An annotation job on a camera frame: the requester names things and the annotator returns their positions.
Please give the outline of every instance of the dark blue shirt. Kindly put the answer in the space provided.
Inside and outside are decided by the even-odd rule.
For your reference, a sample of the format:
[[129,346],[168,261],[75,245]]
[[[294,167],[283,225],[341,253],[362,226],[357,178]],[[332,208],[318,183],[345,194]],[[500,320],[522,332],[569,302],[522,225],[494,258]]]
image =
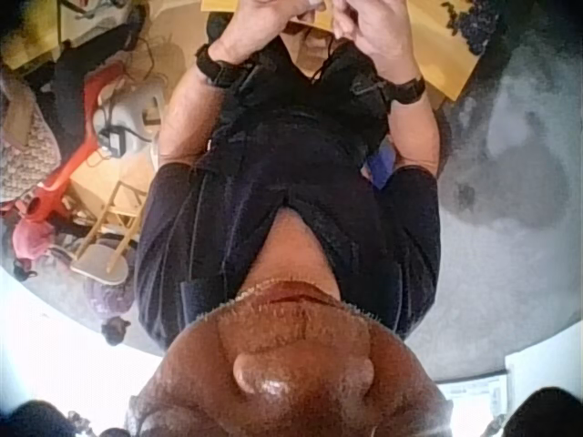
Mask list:
[[435,300],[435,178],[400,168],[379,190],[354,165],[361,141],[321,117],[271,114],[213,142],[195,168],[163,166],[138,245],[140,321],[167,349],[200,314],[233,299],[278,209],[318,238],[342,299],[402,338]]

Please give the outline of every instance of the mouth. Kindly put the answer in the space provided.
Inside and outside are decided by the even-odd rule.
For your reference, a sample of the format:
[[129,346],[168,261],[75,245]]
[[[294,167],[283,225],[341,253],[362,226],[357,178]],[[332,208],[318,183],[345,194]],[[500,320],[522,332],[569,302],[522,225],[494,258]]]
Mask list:
[[341,302],[307,282],[276,282],[269,288],[250,295],[246,298],[246,301],[253,306],[281,302],[309,301],[330,307],[342,307]]

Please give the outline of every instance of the watch strap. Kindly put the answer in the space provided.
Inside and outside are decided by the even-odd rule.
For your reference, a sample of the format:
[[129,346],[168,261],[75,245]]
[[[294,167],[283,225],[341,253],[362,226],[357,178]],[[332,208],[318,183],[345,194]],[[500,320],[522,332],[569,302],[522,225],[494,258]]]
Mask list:
[[199,48],[196,53],[197,67],[209,79],[209,83],[218,88],[229,88],[236,82],[244,80],[253,68],[252,63],[235,66],[224,61],[215,61],[209,56],[209,44]]
[[388,108],[394,100],[402,105],[411,105],[418,102],[425,92],[425,88],[425,79],[423,77],[412,79],[401,85],[383,80],[381,93]]

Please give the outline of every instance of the wall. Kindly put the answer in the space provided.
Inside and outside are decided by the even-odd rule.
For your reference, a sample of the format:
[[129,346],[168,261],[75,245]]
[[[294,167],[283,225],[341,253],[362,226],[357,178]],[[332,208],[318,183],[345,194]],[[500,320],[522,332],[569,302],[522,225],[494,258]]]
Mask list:
[[509,412],[534,391],[555,386],[582,399],[581,322],[548,340],[506,356]]

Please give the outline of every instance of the blue object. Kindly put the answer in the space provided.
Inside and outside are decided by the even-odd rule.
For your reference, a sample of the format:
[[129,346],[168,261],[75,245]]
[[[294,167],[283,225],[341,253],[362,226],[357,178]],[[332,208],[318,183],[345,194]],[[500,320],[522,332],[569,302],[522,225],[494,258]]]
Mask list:
[[385,137],[378,151],[366,160],[366,166],[371,172],[371,181],[376,188],[382,189],[393,174],[395,158],[393,144]]

